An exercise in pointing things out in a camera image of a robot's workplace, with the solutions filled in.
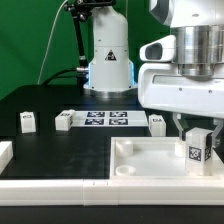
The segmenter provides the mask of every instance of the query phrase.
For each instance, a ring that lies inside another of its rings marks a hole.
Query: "white block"
[[[69,131],[72,127],[75,117],[75,110],[63,110],[55,118],[55,127],[57,131]]]
[[[155,114],[149,116],[149,130],[152,137],[165,137],[166,123],[163,117]]]
[[[12,142],[0,142],[0,174],[13,157]]]
[[[22,133],[36,132],[36,123],[33,112],[20,113]]]
[[[186,133],[186,171],[196,176],[212,174],[213,148],[207,146],[211,130],[194,128]]]

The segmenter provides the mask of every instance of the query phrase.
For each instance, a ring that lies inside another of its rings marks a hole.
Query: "green screen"
[[[20,86],[37,84],[50,31],[62,3],[62,0],[0,0],[0,99]],[[168,27],[160,25],[150,15],[148,5],[148,0],[117,0],[114,7],[128,19],[130,59],[136,65],[136,81],[143,64],[139,59],[140,47],[169,33]],[[91,60],[91,18],[82,23],[81,28],[85,52]],[[78,50],[73,21],[70,13],[62,9],[41,80],[76,66]],[[60,79],[52,84],[76,84],[76,81]]]

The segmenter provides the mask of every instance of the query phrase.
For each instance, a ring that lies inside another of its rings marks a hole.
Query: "white box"
[[[166,136],[166,122],[161,115],[149,116],[149,130],[152,137],[165,137]]]
[[[72,127],[75,117],[75,110],[63,110],[55,118],[55,127],[57,131],[69,131]]]
[[[33,112],[20,113],[22,133],[36,132],[36,123]]]
[[[212,174],[212,146],[207,145],[211,130],[193,128],[186,133],[186,171],[197,176]]]

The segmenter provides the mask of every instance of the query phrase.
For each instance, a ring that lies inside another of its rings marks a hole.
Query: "white plastic fixture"
[[[133,142],[131,156],[116,155],[121,140]],[[175,155],[177,141],[112,138],[108,180],[0,180],[0,205],[224,205],[222,161],[213,152],[212,175],[188,175],[185,158]],[[136,172],[119,176],[120,166]]]

